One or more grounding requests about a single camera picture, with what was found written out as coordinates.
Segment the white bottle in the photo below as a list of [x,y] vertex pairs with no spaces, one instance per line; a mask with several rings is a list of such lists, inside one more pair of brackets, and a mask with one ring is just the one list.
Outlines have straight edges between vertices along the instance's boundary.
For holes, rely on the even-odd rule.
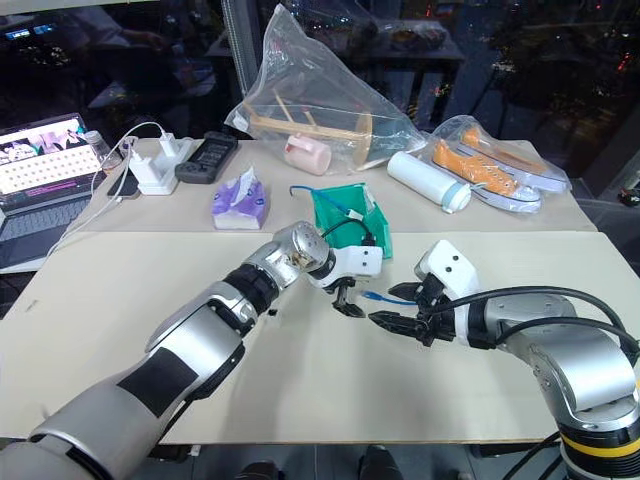
[[387,173],[423,197],[442,206],[447,213],[462,210],[471,200],[471,186],[408,153],[398,152],[387,165]]
[[109,152],[111,149],[107,142],[104,141],[102,135],[97,130],[91,130],[84,134],[84,139],[87,141],[89,145],[93,148],[93,151],[96,152],[98,159],[100,160],[100,166],[104,173],[107,175],[113,171],[120,163],[122,162],[122,157],[120,153],[114,151],[111,155]]

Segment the window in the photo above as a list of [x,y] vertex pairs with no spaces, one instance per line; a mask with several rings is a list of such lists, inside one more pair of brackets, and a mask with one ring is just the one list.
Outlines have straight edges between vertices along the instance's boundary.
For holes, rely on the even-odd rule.
[[0,128],[79,112],[109,143],[149,119],[201,137],[241,98],[219,2],[7,15],[0,62]]

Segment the black cable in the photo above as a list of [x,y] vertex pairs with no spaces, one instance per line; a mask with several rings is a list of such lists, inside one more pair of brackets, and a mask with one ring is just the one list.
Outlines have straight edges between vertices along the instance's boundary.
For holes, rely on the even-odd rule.
[[160,438],[158,439],[157,443],[160,443],[160,440],[162,440],[164,438],[164,436],[169,433],[169,430],[171,430],[173,428],[173,426],[176,424],[176,422],[180,419],[180,417],[182,416],[182,414],[184,412],[187,411],[187,408],[189,408],[191,406],[191,404],[193,403],[193,400],[187,400],[186,402],[184,402],[182,404],[182,406],[180,407],[180,409],[175,413],[175,415],[173,417],[171,417],[171,420],[169,420],[169,423],[167,423],[167,426],[164,427],[164,430],[162,432],[162,435],[160,435]]
[[347,218],[347,219],[343,220],[340,223],[336,223],[334,226],[332,226],[327,231],[325,231],[322,234],[322,238],[327,238],[327,235],[331,234],[332,232],[334,232],[338,228],[342,227],[343,225],[347,225],[348,223],[357,223],[358,225],[360,225],[363,228],[363,230],[365,232],[367,232],[368,235],[373,237],[373,234],[371,233],[371,230],[369,230],[369,227],[367,227],[362,220],[358,220],[357,218]]
[[501,345],[507,341],[507,339],[515,333],[518,333],[526,328],[542,327],[544,325],[580,325],[583,327],[599,328],[600,330],[606,330],[609,333],[613,333],[620,338],[620,343],[629,343],[635,345],[636,355],[640,353],[640,347],[635,338],[629,335],[627,332],[620,330],[619,328],[609,325],[608,323],[598,322],[597,320],[591,320],[589,318],[581,317],[545,317],[536,318],[535,320],[527,320],[525,322],[518,323],[513,327],[507,328],[502,334],[496,338],[496,345]]
[[549,464],[547,469],[544,472],[542,472],[542,475],[540,475],[540,478],[538,478],[538,480],[547,480],[551,476],[551,474],[556,471],[556,468],[558,468],[558,466],[561,463],[562,463],[562,456],[558,455],[556,459]]
[[191,455],[191,476],[189,478],[195,478],[194,473],[196,472],[196,460],[198,459],[197,455]]
[[535,447],[529,450],[527,454],[524,457],[522,457],[518,463],[516,463],[513,467],[511,467],[511,470],[509,470],[507,474],[504,477],[502,477],[502,480],[510,480],[511,478],[513,478],[513,476],[516,473],[518,473],[518,471],[522,467],[524,467],[527,464],[527,462],[534,457],[536,453],[538,453],[540,450],[547,447],[548,445],[551,445],[558,438],[560,438],[560,432],[555,432],[549,435],[547,438],[545,438],[543,441],[541,441],[539,444],[537,444]]
[[597,307],[602,313],[604,313],[609,320],[611,320],[611,324],[615,327],[618,327],[620,330],[626,331],[624,325],[622,324],[622,320],[618,316],[618,314],[606,303],[600,300],[598,297],[594,297],[586,292],[581,292],[580,290],[573,290],[571,288],[563,288],[563,287],[548,287],[548,286],[522,286],[522,287],[508,287],[508,288],[498,288],[496,290],[488,290],[486,292],[474,293],[473,295],[468,295],[466,297],[458,298],[457,300],[451,300],[450,302],[443,303],[441,305],[436,305],[429,309],[427,313],[442,313],[444,311],[450,310],[452,308],[460,307],[462,305],[467,305],[469,303],[473,303],[478,300],[489,300],[490,298],[496,297],[508,297],[510,295],[522,295],[525,293],[543,293],[543,294],[556,294],[556,295],[564,295],[565,297],[578,298],[587,303],[590,303],[594,307]]

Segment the green box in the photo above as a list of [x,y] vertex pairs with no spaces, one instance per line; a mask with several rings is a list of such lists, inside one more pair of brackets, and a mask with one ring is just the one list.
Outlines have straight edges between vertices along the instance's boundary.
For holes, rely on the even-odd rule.
[[[382,247],[384,258],[393,256],[389,222],[387,222],[365,183],[325,188],[318,191],[345,207],[362,214],[364,216],[362,221],[373,233],[376,245]],[[322,198],[322,195],[311,192],[311,197],[313,198],[316,213],[316,227],[321,230],[326,231],[347,218],[335,205]],[[343,248],[351,245],[360,245],[363,237],[362,226],[348,223],[327,235],[326,240],[334,248]]]

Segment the power adapter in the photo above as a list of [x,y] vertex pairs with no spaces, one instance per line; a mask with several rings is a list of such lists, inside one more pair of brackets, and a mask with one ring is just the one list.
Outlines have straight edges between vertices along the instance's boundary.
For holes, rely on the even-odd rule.
[[144,195],[170,195],[178,185],[175,166],[184,162],[193,139],[176,139],[173,133],[160,138],[141,138],[131,149],[129,168],[138,179],[138,189]]

